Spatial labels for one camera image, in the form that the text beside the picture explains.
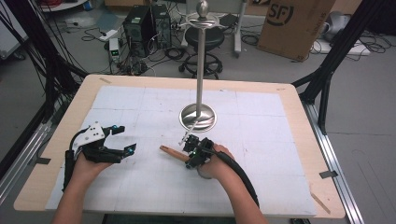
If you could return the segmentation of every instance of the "gray floor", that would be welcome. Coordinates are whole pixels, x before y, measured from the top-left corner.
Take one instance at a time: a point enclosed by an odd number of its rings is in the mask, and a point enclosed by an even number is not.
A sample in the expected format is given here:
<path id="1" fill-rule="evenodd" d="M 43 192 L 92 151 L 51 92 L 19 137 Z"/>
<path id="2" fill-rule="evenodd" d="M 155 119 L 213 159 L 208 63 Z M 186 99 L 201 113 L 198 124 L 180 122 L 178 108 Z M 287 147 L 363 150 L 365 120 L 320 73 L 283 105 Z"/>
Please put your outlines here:
<path id="1" fill-rule="evenodd" d="M 96 19 L 102 9 L 90 12 Z M 263 18 L 247 17 L 245 26 L 260 25 Z M 83 42 L 83 30 L 63 33 L 64 41 L 77 61 L 90 72 L 104 70 L 107 52 L 99 41 Z M 395 37 L 389 37 L 396 43 Z M 303 63 L 279 57 L 243 44 L 236 59 L 233 40 L 228 37 L 220 49 L 223 80 L 291 83 L 315 71 L 325 55 L 311 54 Z M 337 69 L 331 86 L 327 130 L 346 180 L 361 210 L 365 223 L 394 223 L 396 220 L 396 49 L 372 53 L 358 62 L 344 60 Z M 177 71 L 179 62 L 166 62 L 142 76 L 184 77 Z M 13 145 L 21 131 L 44 102 L 43 91 L 29 60 L 0 64 L 0 159 Z M 1 223 L 48 223 L 52 213 L 27 213 L 13 209 L 21 186 L 32 170 L 28 166 L 0 207 Z M 101 223 L 103 215 L 85 214 L 84 223 Z M 270 218 L 271 223 L 288 223 L 285 218 Z M 347 223 L 346 219 L 311 219 L 311 223 Z"/>

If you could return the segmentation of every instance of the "hand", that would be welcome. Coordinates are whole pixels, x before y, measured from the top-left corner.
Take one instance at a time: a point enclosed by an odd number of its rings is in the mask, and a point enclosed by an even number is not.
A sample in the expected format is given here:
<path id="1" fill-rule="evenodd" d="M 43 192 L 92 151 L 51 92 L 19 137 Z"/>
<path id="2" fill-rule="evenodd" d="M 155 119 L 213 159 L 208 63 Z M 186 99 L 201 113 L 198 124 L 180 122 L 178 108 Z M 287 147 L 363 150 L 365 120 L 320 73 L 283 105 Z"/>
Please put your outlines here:
<path id="1" fill-rule="evenodd" d="M 112 163 L 95 163 L 93 161 L 87 161 L 84 154 L 81 152 L 78 154 L 78 159 L 76 161 L 76 165 L 69 185 L 78 184 L 83 189 L 87 189 L 93 182 L 93 180 L 110 165 L 112 165 Z"/>
<path id="2" fill-rule="evenodd" d="M 222 151 L 229 155 L 231 158 L 233 158 L 233 154 L 231 154 L 227 147 L 215 144 L 213 148 L 217 152 Z M 211 157 L 210 162 L 200 166 L 198 169 L 200 169 L 201 172 L 204 172 L 205 175 L 209 175 L 210 177 L 215 179 L 219 179 L 220 177 L 226 175 L 234 174 L 233 169 L 215 155 Z"/>

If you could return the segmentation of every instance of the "metal stand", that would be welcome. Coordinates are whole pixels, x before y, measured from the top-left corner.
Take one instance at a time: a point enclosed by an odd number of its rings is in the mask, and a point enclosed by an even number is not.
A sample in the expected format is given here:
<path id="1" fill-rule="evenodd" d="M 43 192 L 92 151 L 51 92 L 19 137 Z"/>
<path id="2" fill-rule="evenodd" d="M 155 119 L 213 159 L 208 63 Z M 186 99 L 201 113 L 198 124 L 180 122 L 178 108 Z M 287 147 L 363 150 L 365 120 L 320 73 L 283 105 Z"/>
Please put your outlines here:
<path id="1" fill-rule="evenodd" d="M 384 3 L 385 0 L 363 0 L 320 67 L 310 75 L 291 83 L 297 88 L 309 82 L 305 91 L 300 93 L 301 100 L 308 105 L 313 105 L 321 92 L 318 126 L 323 134 L 326 134 L 326 112 L 332 75 Z"/>
<path id="2" fill-rule="evenodd" d="M 215 111 L 208 105 L 202 104 L 202 90 L 204 80 L 205 63 L 205 29 L 210 29 L 219 25 L 219 20 L 208 16 L 208 4 L 202 1 L 197 5 L 198 14 L 190 14 L 186 21 L 195 28 L 198 28 L 198 63 L 197 63 L 197 101 L 196 104 L 187 105 L 180 112 L 179 120 L 181 125 L 193 132 L 207 132 L 212 129 L 217 121 Z"/>

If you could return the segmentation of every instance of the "chrome pole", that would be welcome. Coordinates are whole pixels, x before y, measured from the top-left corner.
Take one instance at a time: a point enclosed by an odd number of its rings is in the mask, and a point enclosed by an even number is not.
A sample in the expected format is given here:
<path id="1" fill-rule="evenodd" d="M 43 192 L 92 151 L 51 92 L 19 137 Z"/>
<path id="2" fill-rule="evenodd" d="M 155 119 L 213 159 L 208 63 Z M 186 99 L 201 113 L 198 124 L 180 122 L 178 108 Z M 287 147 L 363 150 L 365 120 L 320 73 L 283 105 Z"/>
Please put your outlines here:
<path id="1" fill-rule="evenodd" d="M 204 86 L 204 62 L 205 62 L 205 29 L 198 29 L 198 63 L 197 63 L 197 103 L 196 118 L 201 117 L 202 88 Z"/>

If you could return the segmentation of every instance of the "cardboard box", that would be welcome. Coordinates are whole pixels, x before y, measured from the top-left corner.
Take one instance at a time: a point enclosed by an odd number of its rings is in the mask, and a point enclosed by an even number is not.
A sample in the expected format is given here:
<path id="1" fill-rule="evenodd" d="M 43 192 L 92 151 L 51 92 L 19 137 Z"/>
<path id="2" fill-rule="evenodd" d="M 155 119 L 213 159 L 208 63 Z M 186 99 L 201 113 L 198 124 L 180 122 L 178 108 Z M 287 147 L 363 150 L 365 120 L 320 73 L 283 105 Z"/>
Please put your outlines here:
<path id="1" fill-rule="evenodd" d="M 334 2 L 271 0 L 257 48 L 302 62 Z"/>
<path id="2" fill-rule="evenodd" d="M 105 0 L 107 7 L 132 7 L 134 5 L 148 6 L 149 0 Z"/>

